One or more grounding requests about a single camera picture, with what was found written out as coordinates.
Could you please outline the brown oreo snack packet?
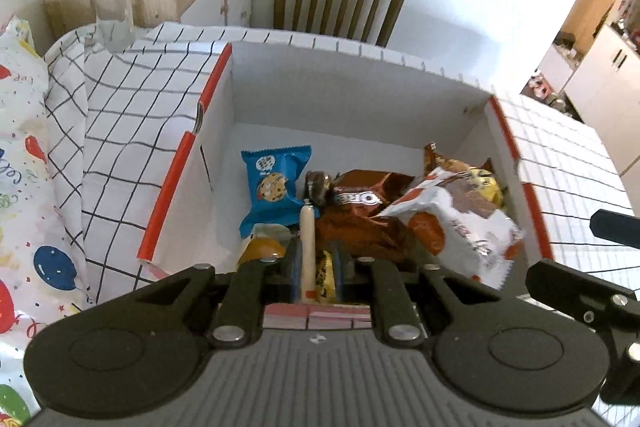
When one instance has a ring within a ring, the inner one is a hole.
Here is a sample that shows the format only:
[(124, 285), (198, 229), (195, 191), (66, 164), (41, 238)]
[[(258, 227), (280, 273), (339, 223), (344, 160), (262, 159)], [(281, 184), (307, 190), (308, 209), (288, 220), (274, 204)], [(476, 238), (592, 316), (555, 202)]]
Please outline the brown oreo snack packet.
[(382, 211), (400, 199), (413, 182), (405, 173), (355, 169), (338, 176), (316, 221), (319, 249), (337, 248), (352, 257), (401, 262), (406, 227)]

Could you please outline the cream sausage stick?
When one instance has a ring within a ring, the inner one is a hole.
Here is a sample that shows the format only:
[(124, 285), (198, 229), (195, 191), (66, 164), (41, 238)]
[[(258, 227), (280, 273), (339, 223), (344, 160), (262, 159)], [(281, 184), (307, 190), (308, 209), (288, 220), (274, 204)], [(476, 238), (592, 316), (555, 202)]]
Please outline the cream sausage stick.
[(306, 199), (299, 213), (299, 239), (302, 246), (300, 257), (300, 301), (313, 303), (316, 300), (316, 213), (314, 205)]

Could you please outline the blue cookie snack packet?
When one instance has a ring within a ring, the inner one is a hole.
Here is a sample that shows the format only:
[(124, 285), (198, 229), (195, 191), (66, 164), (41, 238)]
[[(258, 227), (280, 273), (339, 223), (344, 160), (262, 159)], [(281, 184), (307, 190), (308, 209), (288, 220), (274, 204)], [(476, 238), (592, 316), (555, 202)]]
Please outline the blue cookie snack packet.
[(250, 211), (239, 227), (242, 237), (249, 236), (255, 225), (299, 224), (304, 203), (297, 197), (296, 182), (311, 154), (310, 145), (242, 150), (250, 194)]

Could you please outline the white chocolate wafer packet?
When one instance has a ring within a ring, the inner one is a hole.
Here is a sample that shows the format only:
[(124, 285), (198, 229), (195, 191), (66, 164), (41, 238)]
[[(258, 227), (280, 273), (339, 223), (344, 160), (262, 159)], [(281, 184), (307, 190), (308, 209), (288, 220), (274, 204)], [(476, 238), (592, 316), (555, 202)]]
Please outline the white chocolate wafer packet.
[(436, 168), (382, 211), (397, 218), (449, 270), (500, 289), (524, 232), (460, 174)]

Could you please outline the red yellow chip bag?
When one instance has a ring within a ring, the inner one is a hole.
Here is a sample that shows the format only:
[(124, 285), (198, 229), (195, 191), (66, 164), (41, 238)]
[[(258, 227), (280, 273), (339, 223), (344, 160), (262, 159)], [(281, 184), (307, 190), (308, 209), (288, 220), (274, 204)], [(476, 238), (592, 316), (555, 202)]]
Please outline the red yellow chip bag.
[(506, 209), (503, 189), (495, 177), (494, 166), (490, 158), (480, 167), (476, 167), (463, 160), (444, 156), (437, 152), (434, 142), (427, 143), (423, 149), (424, 176), (428, 176), (436, 168), (460, 174), (484, 199), (489, 200), (502, 210)]

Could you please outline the yellow black snack packet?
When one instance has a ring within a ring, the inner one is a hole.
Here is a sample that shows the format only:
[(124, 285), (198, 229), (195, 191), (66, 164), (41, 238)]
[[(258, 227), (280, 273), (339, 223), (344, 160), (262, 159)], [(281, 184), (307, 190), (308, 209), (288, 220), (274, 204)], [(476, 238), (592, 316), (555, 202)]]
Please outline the yellow black snack packet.
[(322, 251), (316, 271), (316, 297), (319, 303), (336, 303), (336, 283), (333, 257)]

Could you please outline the dark round chocolate snack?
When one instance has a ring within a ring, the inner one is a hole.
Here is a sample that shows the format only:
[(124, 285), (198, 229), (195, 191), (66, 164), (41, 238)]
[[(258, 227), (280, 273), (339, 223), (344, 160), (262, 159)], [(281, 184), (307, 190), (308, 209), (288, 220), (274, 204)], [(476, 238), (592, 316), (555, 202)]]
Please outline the dark round chocolate snack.
[(317, 207), (326, 205), (326, 196), (331, 191), (332, 178), (324, 171), (308, 171), (305, 174), (304, 199)]

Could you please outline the red white cardboard box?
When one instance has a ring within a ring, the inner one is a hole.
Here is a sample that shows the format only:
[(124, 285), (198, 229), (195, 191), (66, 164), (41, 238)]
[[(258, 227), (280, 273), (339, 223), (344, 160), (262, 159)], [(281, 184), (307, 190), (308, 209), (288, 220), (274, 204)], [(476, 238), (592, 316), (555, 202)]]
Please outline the red white cardboard box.
[(250, 208), (242, 150), (310, 145), (309, 168), (419, 176), (423, 149), (477, 165), (491, 159), (524, 230), (528, 263), (552, 249), (500, 98), (427, 72), (340, 50), (237, 41), (221, 54), (172, 158), (138, 251), (154, 277), (206, 263), (235, 267)]

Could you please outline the colourful balloon pattern cloth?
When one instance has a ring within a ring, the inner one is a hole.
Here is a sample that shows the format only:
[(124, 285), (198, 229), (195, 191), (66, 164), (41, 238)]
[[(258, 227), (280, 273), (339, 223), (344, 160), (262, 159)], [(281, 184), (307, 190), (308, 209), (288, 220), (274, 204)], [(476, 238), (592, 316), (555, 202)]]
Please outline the colourful balloon pattern cloth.
[(32, 30), (1, 27), (1, 422), (38, 412), (24, 374), (30, 340), (88, 303), (79, 257), (56, 205), (47, 163), (47, 65)]

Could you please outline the black grid white tablecloth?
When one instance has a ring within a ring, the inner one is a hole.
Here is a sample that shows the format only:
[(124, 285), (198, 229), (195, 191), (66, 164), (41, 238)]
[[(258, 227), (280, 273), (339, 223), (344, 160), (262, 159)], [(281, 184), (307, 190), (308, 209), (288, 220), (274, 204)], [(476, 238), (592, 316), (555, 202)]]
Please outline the black grid white tablecloth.
[[(328, 37), (166, 23), (124, 52), (50, 49), (54, 167), (78, 166), (87, 254), (146, 285), (39, 333), (37, 426), (634, 426), (639, 255), (592, 233), (629, 198), (597, 133), (523, 95)], [(341, 318), (302, 303), (307, 254), (238, 265), (280, 153), (308, 171), (421, 176), (423, 149), (490, 160), (518, 226), (447, 185), (430, 254), (331, 245)]]

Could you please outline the clear glass cup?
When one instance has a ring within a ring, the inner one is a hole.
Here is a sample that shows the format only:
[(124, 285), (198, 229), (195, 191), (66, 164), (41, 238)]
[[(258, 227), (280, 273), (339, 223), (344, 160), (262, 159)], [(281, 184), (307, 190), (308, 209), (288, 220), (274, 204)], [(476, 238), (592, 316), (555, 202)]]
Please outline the clear glass cup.
[(134, 43), (134, 10), (131, 0), (90, 0), (102, 44), (111, 52), (122, 52)]

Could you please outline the white wall cabinet unit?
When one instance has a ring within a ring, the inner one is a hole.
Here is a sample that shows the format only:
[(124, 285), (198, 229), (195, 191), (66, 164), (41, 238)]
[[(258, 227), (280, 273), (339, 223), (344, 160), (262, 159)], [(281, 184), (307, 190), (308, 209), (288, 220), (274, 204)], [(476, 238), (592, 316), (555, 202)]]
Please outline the white wall cabinet unit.
[(524, 95), (598, 132), (622, 176), (639, 166), (639, 0), (576, 0)]

